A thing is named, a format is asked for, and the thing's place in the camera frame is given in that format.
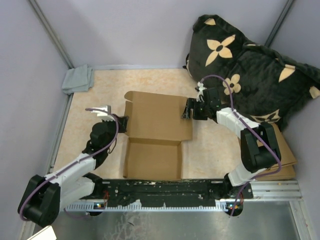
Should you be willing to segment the brown cardboard box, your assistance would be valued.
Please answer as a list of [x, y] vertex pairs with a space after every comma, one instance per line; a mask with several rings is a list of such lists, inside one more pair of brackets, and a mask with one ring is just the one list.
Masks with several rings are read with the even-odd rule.
[[193, 138], [193, 122], [182, 115], [187, 97], [128, 91], [123, 177], [178, 181], [182, 178], [183, 142]]

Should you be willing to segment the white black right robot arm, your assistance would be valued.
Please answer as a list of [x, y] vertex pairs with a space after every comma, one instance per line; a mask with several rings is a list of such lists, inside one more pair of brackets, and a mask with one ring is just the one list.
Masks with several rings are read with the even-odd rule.
[[188, 98], [183, 119], [211, 119], [231, 130], [240, 140], [240, 164], [224, 177], [223, 193], [236, 197], [241, 187], [274, 165], [281, 166], [281, 153], [275, 130], [269, 123], [252, 121], [234, 108], [221, 103], [215, 88], [199, 89], [196, 98]]

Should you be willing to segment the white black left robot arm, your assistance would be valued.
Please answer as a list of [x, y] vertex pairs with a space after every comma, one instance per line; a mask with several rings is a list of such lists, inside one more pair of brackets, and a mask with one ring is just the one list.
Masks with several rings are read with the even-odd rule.
[[85, 149], [72, 162], [45, 176], [34, 175], [28, 182], [17, 212], [21, 220], [40, 227], [51, 225], [59, 212], [82, 198], [103, 195], [102, 178], [92, 172], [112, 152], [118, 134], [127, 131], [128, 116], [112, 115], [93, 125]]

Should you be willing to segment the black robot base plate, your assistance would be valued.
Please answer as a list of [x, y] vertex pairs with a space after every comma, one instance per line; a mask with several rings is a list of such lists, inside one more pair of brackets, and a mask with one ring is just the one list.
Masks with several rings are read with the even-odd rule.
[[215, 207], [216, 201], [231, 200], [240, 190], [222, 179], [151, 181], [134, 179], [98, 180], [93, 193], [82, 200], [102, 200], [108, 208], [140, 203], [144, 208]]

